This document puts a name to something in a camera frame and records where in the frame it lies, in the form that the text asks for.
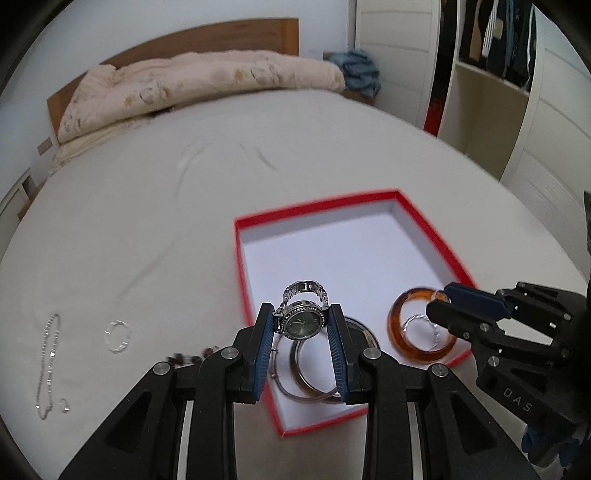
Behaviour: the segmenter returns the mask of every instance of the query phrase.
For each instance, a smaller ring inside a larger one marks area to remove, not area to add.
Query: wristwatch
[[[322,307],[309,300],[287,304],[298,293],[312,292],[322,301]],[[306,340],[326,326],[329,297],[318,282],[313,280],[292,283],[283,292],[283,302],[273,314],[273,329],[290,340]]]

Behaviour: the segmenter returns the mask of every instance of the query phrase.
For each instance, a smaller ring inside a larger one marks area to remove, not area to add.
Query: brown translucent bracelet
[[[410,343],[402,331],[404,328],[404,325],[400,321],[400,311],[402,310],[402,306],[411,300],[431,301],[434,296],[437,300],[447,300],[446,295],[442,291],[433,290],[432,288],[427,287],[412,288],[397,298],[388,314],[388,336],[390,337],[390,341],[410,360],[416,360],[418,362],[435,362],[451,352],[453,346],[456,344],[457,337],[448,333],[449,340],[442,348],[425,351]]]

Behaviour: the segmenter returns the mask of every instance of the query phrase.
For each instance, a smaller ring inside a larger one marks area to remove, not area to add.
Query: screw
[[[168,372],[170,372],[170,364],[168,362],[158,362],[156,365],[154,365],[152,371],[156,375],[166,375]]]
[[[233,346],[227,346],[224,350],[222,350],[222,357],[226,360],[234,360],[240,352],[238,348],[234,348]]]
[[[370,360],[377,360],[382,356],[382,352],[379,350],[379,348],[374,348],[371,346],[363,351],[363,356],[365,358],[369,358]]]
[[[436,377],[443,378],[447,376],[449,369],[443,364],[435,364],[431,367],[431,372],[433,372],[433,375]]]

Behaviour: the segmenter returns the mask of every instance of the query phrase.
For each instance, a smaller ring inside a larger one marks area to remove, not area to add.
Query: wall outlet
[[[51,138],[47,137],[42,144],[40,144],[37,147],[37,151],[39,152],[39,155],[43,155],[47,150],[49,150],[51,147],[53,146],[53,143],[51,142]]]

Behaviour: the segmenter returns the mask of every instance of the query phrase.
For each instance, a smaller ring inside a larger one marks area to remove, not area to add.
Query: watch face
[[[298,312],[283,327],[293,340],[304,340],[316,335],[322,329],[322,316],[316,312]]]

